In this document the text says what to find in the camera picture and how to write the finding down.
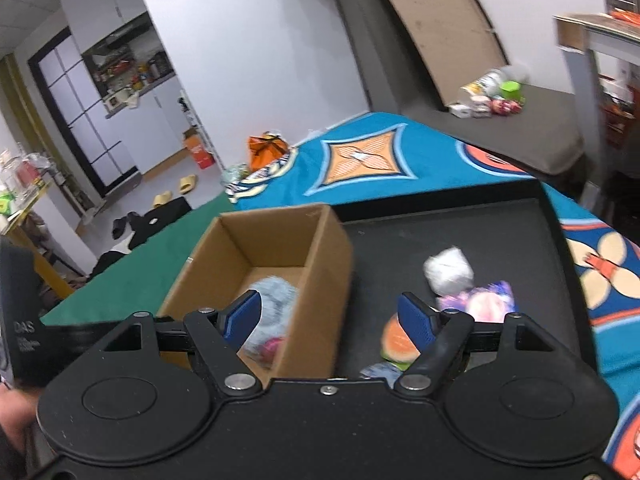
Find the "kitchen counter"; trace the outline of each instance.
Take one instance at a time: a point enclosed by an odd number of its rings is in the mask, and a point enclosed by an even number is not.
[[[147,92],[151,92],[154,88],[160,86],[165,81],[169,81],[169,79],[171,79],[172,77],[175,77],[175,72],[169,72],[166,76],[161,77],[160,79],[156,79],[150,85],[147,85],[142,90],[140,90],[138,92],[138,97],[141,98],[144,94],[146,94]],[[117,114],[121,110],[124,110],[124,108],[126,107],[127,105],[124,103],[116,106],[113,110],[111,110],[111,112],[106,115],[106,118],[112,118],[115,114]]]

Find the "yellow curtain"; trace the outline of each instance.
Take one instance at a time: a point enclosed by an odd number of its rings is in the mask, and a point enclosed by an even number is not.
[[[4,91],[9,106],[20,126],[24,138],[29,143],[25,146],[27,151],[45,152],[55,161],[58,169],[66,178],[66,185],[76,196],[76,199],[87,207],[91,207],[91,201],[82,192],[80,186],[71,175],[60,152],[54,144],[42,119],[31,101],[31,96],[24,84],[14,54],[8,54],[0,60],[0,87]]]

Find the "green lid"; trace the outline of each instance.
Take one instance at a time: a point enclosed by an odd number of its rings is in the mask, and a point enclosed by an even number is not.
[[[505,81],[500,85],[500,90],[508,93],[517,92],[520,90],[520,83],[516,81]]]

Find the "green cloth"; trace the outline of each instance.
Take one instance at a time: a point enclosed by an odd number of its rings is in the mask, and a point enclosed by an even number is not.
[[[200,237],[220,213],[234,206],[222,193],[167,226],[42,317],[45,325],[125,319],[157,313]]]

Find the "blue gripper pad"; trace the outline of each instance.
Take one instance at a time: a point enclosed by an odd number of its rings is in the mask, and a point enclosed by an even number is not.
[[[220,332],[225,341],[238,351],[260,321],[262,313],[260,294],[253,291],[252,294],[242,295],[225,309],[225,313],[225,325],[220,327]]]
[[[420,352],[435,341],[436,336],[429,316],[404,294],[398,298],[398,321]]]

